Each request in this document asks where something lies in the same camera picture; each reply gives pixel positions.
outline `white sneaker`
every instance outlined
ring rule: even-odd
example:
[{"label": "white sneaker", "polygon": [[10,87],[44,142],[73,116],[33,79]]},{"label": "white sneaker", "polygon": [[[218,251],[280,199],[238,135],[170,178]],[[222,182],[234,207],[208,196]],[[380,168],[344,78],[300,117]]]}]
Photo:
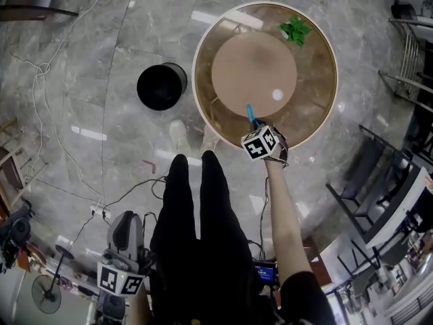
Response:
[{"label": "white sneaker", "polygon": [[[219,123],[215,124],[218,129],[221,129]],[[213,130],[207,124],[204,125],[203,143],[200,148],[200,154],[203,155],[207,150],[212,150],[214,152],[219,140],[220,138],[215,135]]]},{"label": "white sneaker", "polygon": [[175,120],[171,122],[168,132],[170,133],[171,141],[176,148],[177,154],[191,156],[192,151],[187,139],[187,127],[183,121]]}]

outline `white cable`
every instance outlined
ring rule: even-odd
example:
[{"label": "white cable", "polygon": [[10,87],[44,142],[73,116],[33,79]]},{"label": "white cable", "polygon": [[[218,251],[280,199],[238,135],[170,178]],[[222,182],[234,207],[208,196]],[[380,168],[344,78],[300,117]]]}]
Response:
[{"label": "white cable", "polygon": [[[53,121],[53,124],[54,124],[54,131],[55,131],[55,136],[56,136],[56,138],[57,138],[57,141],[58,141],[58,143],[59,143],[59,146],[60,146],[60,148],[64,151],[64,153],[74,162],[74,164],[75,164],[75,167],[76,167],[76,172],[77,172],[77,174],[78,174],[78,178],[80,179],[80,181],[81,181],[81,183],[87,188],[87,189],[89,189],[89,190],[91,190],[93,193],[95,193],[96,195],[97,195],[97,197],[98,197],[98,201],[97,201],[97,205],[96,205],[96,208],[95,208],[95,211],[97,210],[97,208],[98,208],[98,206],[99,206],[99,204],[101,203],[101,195],[96,191],[96,190],[94,190],[91,186],[88,186],[84,181],[83,181],[83,179],[81,178],[81,172],[80,172],[80,167],[78,166],[78,163],[76,162],[76,160],[65,150],[65,148],[63,147],[63,145],[62,145],[62,143],[60,142],[60,138],[59,138],[59,135],[58,135],[58,132],[57,132],[57,127],[56,127],[56,125],[55,125],[55,121],[54,121],[54,118],[53,118],[53,115],[52,115],[52,113],[51,113],[51,110],[49,109],[49,105],[48,105],[48,101],[47,101],[47,82],[46,82],[46,76],[47,76],[47,73],[51,70],[51,63],[54,61],[54,59],[55,59],[55,57],[59,54],[59,51],[60,51],[60,49],[62,48],[62,45],[64,44],[64,42],[65,42],[65,40],[66,40],[66,38],[69,36],[69,34],[70,34],[70,32],[72,31],[72,29],[74,28],[74,26],[75,26],[75,24],[76,23],[78,23],[78,21],[82,18],[82,17],[84,17],[87,13],[89,13],[96,5],[97,5],[97,3],[99,3],[99,0],[96,0],[96,2],[85,12],[85,13],[83,13],[83,14],[81,14],[76,20],[75,20],[75,22],[74,23],[72,23],[72,25],[70,26],[70,28],[69,28],[69,30],[68,30],[68,32],[65,34],[65,36],[64,36],[64,38],[63,38],[63,40],[62,40],[62,42],[60,43],[60,45],[59,45],[59,47],[58,47],[58,49],[57,49],[57,51],[54,53],[54,55],[53,55],[53,57],[51,58],[51,60],[49,61],[49,62],[43,62],[43,63],[41,63],[41,64],[39,64],[39,65],[36,65],[36,64],[33,64],[31,61],[29,61],[29,60],[21,60],[19,57],[17,57],[17,56],[15,56],[15,55],[13,55],[12,53],[11,53],[11,50],[10,50],[10,47],[9,47],[9,35],[8,35],[8,38],[7,38],[7,48],[8,48],[8,51],[9,51],[9,55],[11,56],[11,57],[13,57],[14,59],[17,59],[17,61],[19,61],[19,62],[21,62],[21,63],[23,63],[23,64],[30,64],[31,66],[33,66],[33,67],[35,67],[36,68],[36,73],[35,73],[35,79],[34,79],[34,81],[33,81],[33,88],[32,88],[32,98],[33,98],[33,105],[34,105],[34,107],[35,107],[35,112],[36,112],[36,115],[37,115],[37,117],[38,117],[38,119],[39,119],[39,122],[40,122],[40,124],[41,124],[41,128],[40,128],[40,138],[41,138],[41,145],[39,146],[39,150],[38,150],[38,156],[37,156],[37,159],[33,162],[33,165],[32,165],[32,172],[34,172],[34,166],[35,166],[35,163],[40,159],[40,157],[41,157],[41,149],[42,149],[42,144],[43,144],[43,140],[42,140],[42,131],[43,131],[43,124],[42,124],[42,120],[41,120],[41,117],[39,116],[39,113],[38,113],[38,110],[37,110],[37,107],[36,107],[36,100],[35,100],[35,84],[37,84],[38,85],[38,88],[39,89],[42,89],[43,90],[43,98],[44,98],[44,101],[45,101],[45,105],[46,105],[46,107],[47,107],[47,109],[48,109],[48,113],[49,113],[49,116],[51,117],[51,120]],[[41,85],[39,84],[39,77],[42,77],[42,80],[43,80],[43,88],[41,88]]]}]

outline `blue screen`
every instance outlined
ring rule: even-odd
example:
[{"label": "blue screen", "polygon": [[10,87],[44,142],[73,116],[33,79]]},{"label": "blue screen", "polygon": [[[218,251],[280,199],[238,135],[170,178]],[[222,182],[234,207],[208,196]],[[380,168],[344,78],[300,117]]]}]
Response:
[{"label": "blue screen", "polygon": [[273,282],[274,281],[273,268],[272,267],[256,266],[256,269],[257,269],[257,272],[258,272],[260,278],[262,278],[262,280],[264,280],[266,282]]}]

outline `black pants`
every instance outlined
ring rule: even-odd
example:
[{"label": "black pants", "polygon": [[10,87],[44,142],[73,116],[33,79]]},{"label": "black pants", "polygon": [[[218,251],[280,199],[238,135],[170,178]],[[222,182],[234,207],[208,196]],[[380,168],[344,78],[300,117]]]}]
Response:
[{"label": "black pants", "polygon": [[174,314],[168,322],[197,318],[210,323],[210,317],[223,319],[227,312],[230,316],[236,312],[245,320],[252,299],[263,286],[231,209],[223,169],[211,151],[202,160],[200,240],[196,238],[187,159],[178,155],[170,167],[164,205],[150,242],[159,274],[151,278],[154,312],[157,317]]}]

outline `gray marble floor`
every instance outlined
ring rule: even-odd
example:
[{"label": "gray marble floor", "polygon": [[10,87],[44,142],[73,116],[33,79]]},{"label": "gray marble floor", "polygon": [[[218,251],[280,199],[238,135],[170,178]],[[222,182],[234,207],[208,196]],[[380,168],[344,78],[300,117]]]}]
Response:
[{"label": "gray marble floor", "polygon": [[[59,0],[56,4],[83,13],[94,1]],[[168,134],[172,120],[185,122],[193,156],[198,157],[204,121],[191,87],[174,108],[153,112],[137,97],[137,78],[148,66],[166,61],[182,65],[190,76],[194,51],[209,27],[208,22],[194,18],[197,12],[209,15],[211,21],[249,1],[258,0],[101,0],[76,24],[47,75],[46,98],[55,124],[43,90],[37,87],[35,91],[43,127],[41,159],[35,168],[49,163],[26,194],[37,214],[32,225],[35,235],[50,245],[67,245],[98,201],[80,182],[74,162],[58,145],[54,128],[78,163],[83,181],[100,194],[104,204],[117,200],[139,181],[166,174],[175,151]],[[361,138],[358,124],[399,146],[413,108],[395,100],[377,73],[379,68],[397,68],[402,52],[401,40],[386,21],[390,14],[384,0],[272,1],[287,3],[314,19],[332,42],[338,61],[336,106],[320,132],[290,152],[286,171],[302,233],[308,235],[325,219],[329,221],[332,213],[338,216],[325,183],[331,181],[336,188],[344,185],[342,176]],[[32,98],[35,69],[9,56],[7,39],[13,54],[40,64],[51,59],[73,22],[52,16],[44,22],[0,24],[0,115],[2,121],[18,117],[25,136],[22,160],[35,159],[40,144],[41,126]],[[216,155],[226,172],[241,226],[249,239],[258,241],[265,168],[223,142]],[[156,164],[155,175],[143,160]],[[201,168],[191,165],[190,183],[197,204],[200,175]],[[163,187],[157,186],[156,191],[162,193]],[[158,214],[161,205],[144,185],[111,209],[114,214],[125,210]],[[263,223],[265,248],[270,251],[269,210]],[[147,221],[147,243],[153,227],[152,220]],[[328,227],[330,233],[340,230]],[[105,248],[106,230],[101,217],[88,224],[72,247],[79,262],[94,264],[97,253]]]}]

